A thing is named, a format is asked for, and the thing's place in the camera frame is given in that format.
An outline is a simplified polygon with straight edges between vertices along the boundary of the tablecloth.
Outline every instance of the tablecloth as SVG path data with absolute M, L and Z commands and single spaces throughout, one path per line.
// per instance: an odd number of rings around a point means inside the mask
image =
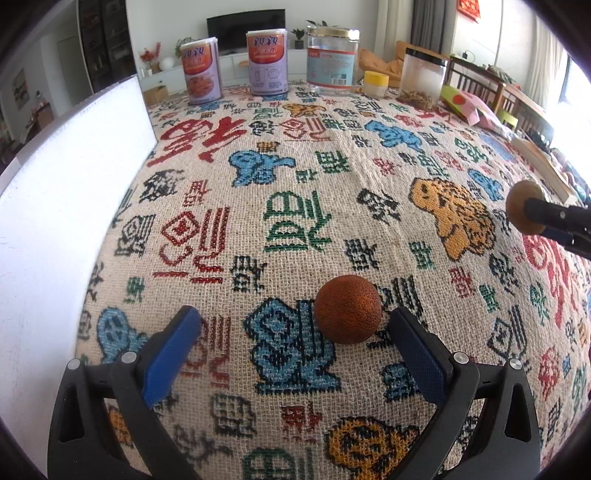
M 543 463 L 556 453 L 587 404 L 590 267 L 507 222 L 518 180 L 557 201 L 510 144 L 443 105 L 321 97 L 301 82 L 272 97 L 232 87 L 201 106 L 182 96 L 150 117 L 159 142 L 106 234 L 77 355 L 113 362 L 196 306 L 202 335 L 154 410 L 204 480 L 384 478 L 434 412 L 385 330 L 402 305 L 451 351 L 520 359 Z M 383 305 L 356 345 L 314 323 L 318 289 L 344 274 L 367 278 Z

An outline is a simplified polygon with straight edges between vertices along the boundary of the glass jar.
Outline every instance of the glass jar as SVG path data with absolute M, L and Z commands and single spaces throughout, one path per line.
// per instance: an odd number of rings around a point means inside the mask
M 421 110 L 433 110 L 439 100 L 447 60 L 406 49 L 398 100 Z
M 306 80 L 321 95 L 349 95 L 357 75 L 359 30 L 308 26 Z

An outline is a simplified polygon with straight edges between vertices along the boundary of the orange ball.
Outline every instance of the orange ball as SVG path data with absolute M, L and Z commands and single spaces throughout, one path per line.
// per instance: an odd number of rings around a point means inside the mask
M 382 302 L 376 288 L 357 275 L 343 275 L 322 285 L 314 301 L 318 330 L 334 343 L 359 343 L 378 329 Z

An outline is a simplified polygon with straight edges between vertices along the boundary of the door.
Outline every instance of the door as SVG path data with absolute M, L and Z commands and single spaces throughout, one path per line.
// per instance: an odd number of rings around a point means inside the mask
M 72 105 L 77 105 L 92 94 L 78 37 L 68 37 L 57 42 L 57 51 Z

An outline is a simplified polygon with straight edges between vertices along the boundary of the white panel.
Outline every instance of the white panel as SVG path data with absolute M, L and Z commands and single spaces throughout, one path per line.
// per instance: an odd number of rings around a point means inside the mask
M 222 76 L 222 81 L 236 78 L 234 76 L 234 62 L 231 56 L 220 57 L 220 75 Z
M 245 61 L 246 66 L 241 67 L 240 62 Z M 233 55 L 232 62 L 234 63 L 234 78 L 236 79 L 248 79 L 250 78 L 250 71 L 248 68 L 248 53 Z
M 306 75 L 308 50 L 287 51 L 287 73 L 292 75 Z
M 133 77 L 37 135 L 0 196 L 0 416 L 43 472 L 90 273 L 155 142 Z

